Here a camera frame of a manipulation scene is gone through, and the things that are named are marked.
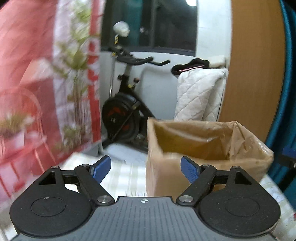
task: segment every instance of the triangular cutout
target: triangular cutout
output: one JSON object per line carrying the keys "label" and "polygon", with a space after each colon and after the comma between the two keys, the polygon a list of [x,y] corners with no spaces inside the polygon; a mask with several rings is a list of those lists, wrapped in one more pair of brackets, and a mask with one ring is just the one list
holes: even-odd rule
{"label": "triangular cutout", "polygon": [[241,173],[237,172],[235,176],[235,184],[251,185],[252,183]]}
{"label": "triangular cutout", "polygon": [[49,175],[39,183],[39,185],[52,185],[52,184],[56,184],[54,172],[50,172]]}

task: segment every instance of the window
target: window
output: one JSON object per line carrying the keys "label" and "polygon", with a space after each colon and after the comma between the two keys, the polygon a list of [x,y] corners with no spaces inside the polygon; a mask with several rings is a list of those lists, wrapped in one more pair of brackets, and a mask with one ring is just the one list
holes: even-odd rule
{"label": "window", "polygon": [[196,0],[107,0],[102,49],[114,43],[112,26],[125,21],[127,38],[119,38],[130,51],[195,55],[197,31]]}

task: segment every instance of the brown plastic bag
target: brown plastic bag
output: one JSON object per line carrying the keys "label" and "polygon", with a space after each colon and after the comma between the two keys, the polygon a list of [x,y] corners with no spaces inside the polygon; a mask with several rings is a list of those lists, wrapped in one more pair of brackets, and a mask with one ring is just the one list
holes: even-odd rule
{"label": "brown plastic bag", "polygon": [[219,170],[241,166],[260,181],[273,160],[273,152],[237,121],[158,121],[147,123],[148,196],[172,196],[175,200],[189,185],[181,172],[182,156]]}

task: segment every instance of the exercise bike flywheel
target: exercise bike flywheel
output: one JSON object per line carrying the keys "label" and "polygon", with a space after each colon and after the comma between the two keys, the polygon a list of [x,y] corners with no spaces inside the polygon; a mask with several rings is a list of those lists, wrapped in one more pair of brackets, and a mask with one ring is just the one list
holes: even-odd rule
{"label": "exercise bike flywheel", "polygon": [[[135,99],[127,94],[117,93],[114,97],[108,99],[102,108],[102,120],[108,131],[108,135],[114,135],[122,126],[124,121],[133,111],[132,106]],[[139,132],[140,114],[134,110],[132,115],[123,125],[122,129],[116,136],[120,141],[131,141]]]}

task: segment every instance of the brown wooden panel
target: brown wooden panel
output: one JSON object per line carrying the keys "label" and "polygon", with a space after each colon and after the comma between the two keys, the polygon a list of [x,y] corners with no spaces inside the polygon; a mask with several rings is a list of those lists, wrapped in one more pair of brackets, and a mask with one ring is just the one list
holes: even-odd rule
{"label": "brown wooden panel", "polygon": [[238,121],[265,141],[284,76],[285,35],[278,0],[232,0],[232,50],[219,121]]}

